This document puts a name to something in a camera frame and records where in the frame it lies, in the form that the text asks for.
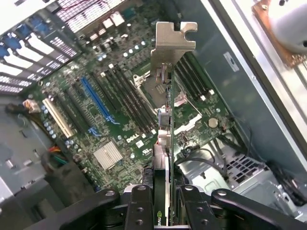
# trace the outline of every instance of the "metal bracket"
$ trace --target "metal bracket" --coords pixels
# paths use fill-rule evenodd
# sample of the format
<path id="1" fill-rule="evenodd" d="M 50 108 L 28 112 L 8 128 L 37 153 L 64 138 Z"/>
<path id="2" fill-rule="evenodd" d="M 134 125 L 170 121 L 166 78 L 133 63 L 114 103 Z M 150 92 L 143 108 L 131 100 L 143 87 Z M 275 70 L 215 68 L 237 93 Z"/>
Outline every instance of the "metal bracket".
<path id="1" fill-rule="evenodd" d="M 186 32 L 196 32 L 197 23 L 183 22 L 180 31 L 174 30 L 174 23 L 157 22 L 155 49 L 151 51 L 151 75 L 157 81 L 166 81 L 167 65 L 175 66 L 181 57 L 196 47 L 195 41 L 186 39 Z"/>

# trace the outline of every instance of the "blue pcie slot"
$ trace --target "blue pcie slot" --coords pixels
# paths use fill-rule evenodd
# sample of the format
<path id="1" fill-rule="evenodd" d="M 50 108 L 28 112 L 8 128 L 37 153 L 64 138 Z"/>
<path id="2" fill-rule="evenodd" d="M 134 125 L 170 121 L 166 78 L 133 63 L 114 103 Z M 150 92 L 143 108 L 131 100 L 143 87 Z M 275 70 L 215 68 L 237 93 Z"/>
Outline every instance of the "blue pcie slot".
<path id="1" fill-rule="evenodd" d="M 98 108 L 101 111 L 101 113 L 103 114 L 104 118 L 107 121 L 110 121 L 110 122 L 112 122 L 115 125 L 119 125 L 119 123 L 115 122 L 115 120 L 111 117 L 109 111 L 106 109 L 105 105 L 102 103 L 102 101 L 100 100 L 98 95 L 95 93 L 95 91 L 93 90 L 92 86 L 90 85 L 90 83 L 88 82 L 88 80 L 85 77 L 81 78 L 81 83 L 84 86 L 85 90 L 91 96 L 92 100 L 98 106 Z"/>

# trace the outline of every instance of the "screw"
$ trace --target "screw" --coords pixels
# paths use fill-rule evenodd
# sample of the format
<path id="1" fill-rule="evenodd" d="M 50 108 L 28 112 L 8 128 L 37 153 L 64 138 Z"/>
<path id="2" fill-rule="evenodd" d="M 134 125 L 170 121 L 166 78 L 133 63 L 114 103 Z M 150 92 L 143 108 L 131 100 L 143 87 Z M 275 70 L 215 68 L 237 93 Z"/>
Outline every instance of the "screw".
<path id="1" fill-rule="evenodd" d="M 106 196 L 113 196 L 114 194 L 115 194 L 114 191 L 108 191 L 108 192 L 106 193 Z"/>
<path id="2" fill-rule="evenodd" d="M 191 185 L 187 185 L 184 187 L 186 190 L 188 191 L 192 191 L 193 190 L 193 187 Z"/>
<path id="3" fill-rule="evenodd" d="M 220 195 L 220 196 L 227 195 L 227 193 L 225 191 L 218 191 L 217 194 Z"/>
<path id="4" fill-rule="evenodd" d="M 139 186 L 139 187 L 138 187 L 138 190 L 139 190 L 139 191 L 146 190 L 146 187 L 145 187 L 145 186 Z"/>
<path id="5" fill-rule="evenodd" d="M 262 7 L 262 9 L 263 9 L 264 11 L 266 11 L 266 10 L 268 9 L 268 6 L 267 6 L 267 5 L 261 5 L 261 7 Z"/>

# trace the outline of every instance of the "aluminum heatsink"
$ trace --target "aluminum heatsink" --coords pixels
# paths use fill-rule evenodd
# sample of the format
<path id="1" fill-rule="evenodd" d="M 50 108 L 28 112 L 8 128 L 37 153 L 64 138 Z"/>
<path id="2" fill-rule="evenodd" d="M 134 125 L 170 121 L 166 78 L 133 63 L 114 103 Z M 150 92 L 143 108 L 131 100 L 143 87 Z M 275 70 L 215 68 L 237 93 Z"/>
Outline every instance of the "aluminum heatsink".
<path id="1" fill-rule="evenodd" d="M 94 156 L 104 170 L 112 168 L 118 161 L 123 159 L 116 145 L 112 141 L 94 152 Z"/>

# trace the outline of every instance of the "label sticker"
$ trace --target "label sticker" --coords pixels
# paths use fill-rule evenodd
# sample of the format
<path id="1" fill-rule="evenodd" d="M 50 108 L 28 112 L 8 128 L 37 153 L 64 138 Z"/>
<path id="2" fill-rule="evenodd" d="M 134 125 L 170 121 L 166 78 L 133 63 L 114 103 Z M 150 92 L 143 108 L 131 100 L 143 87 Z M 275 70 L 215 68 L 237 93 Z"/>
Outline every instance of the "label sticker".
<path id="1" fill-rule="evenodd" d="M 144 143 L 142 142 L 142 140 L 139 140 L 139 141 L 136 142 L 135 144 L 136 144 L 136 146 L 137 146 L 138 148 L 140 148 L 140 147 L 142 147 L 142 146 L 144 145 Z"/>
<path id="2" fill-rule="evenodd" d="M 224 53 L 224 57 L 234 72 L 237 72 L 240 70 L 238 65 L 235 63 L 235 60 L 232 58 L 229 52 Z"/>

